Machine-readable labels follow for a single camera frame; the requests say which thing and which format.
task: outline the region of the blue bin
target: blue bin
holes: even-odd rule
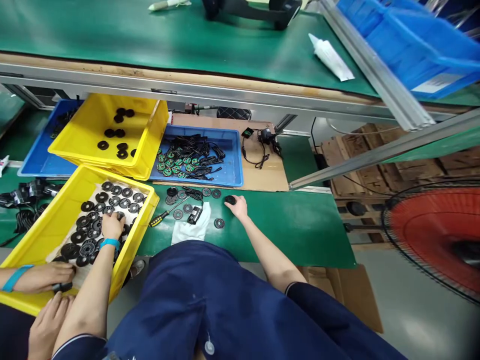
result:
[[[364,38],[384,20],[388,10],[409,10],[426,16],[430,14],[414,0],[340,0],[337,7]]]
[[[158,158],[155,160],[155,164],[151,170],[150,180],[203,184],[206,186],[215,185],[232,188],[243,186],[244,174],[242,168],[240,133],[236,130],[167,125],[161,140],[160,149],[166,154],[170,147],[170,140],[179,135],[191,136],[195,134],[208,137],[209,142],[217,144],[225,152],[223,163],[211,165],[213,170],[217,167],[221,167],[220,171],[207,175],[208,178],[213,178],[213,180],[184,179],[176,176],[164,176],[157,170],[157,165],[159,163]]]
[[[365,39],[416,96],[440,99],[480,80],[480,44],[444,19],[393,9]]]
[[[26,155],[23,165],[18,170],[19,177],[69,178],[77,169],[77,165],[47,151],[54,139],[51,133],[57,125],[57,116],[78,106],[76,100],[60,100],[50,114],[48,122],[36,138]]]

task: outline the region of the blue sleeve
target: blue sleeve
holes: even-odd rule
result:
[[[336,299],[304,282],[291,284],[293,300],[352,359],[405,359]]]
[[[77,335],[58,348],[51,360],[96,360],[107,340],[90,334]]]

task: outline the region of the cardboard box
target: cardboard box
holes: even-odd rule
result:
[[[309,284],[337,299],[370,329],[383,334],[384,327],[365,266],[358,264],[353,269],[309,266],[300,271]]]

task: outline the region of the blue work uniform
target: blue work uniform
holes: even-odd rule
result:
[[[204,241],[149,262],[138,304],[107,341],[81,334],[52,360],[404,359],[342,304],[306,283],[285,293]]]

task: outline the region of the white sticker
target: white sticker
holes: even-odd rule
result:
[[[440,91],[443,88],[446,88],[447,86],[460,80],[464,76],[465,75],[450,74],[450,73],[444,72],[432,77],[430,80],[425,81],[424,83],[418,85],[417,87],[414,87],[412,91],[419,92],[419,93],[434,94],[437,91]]]

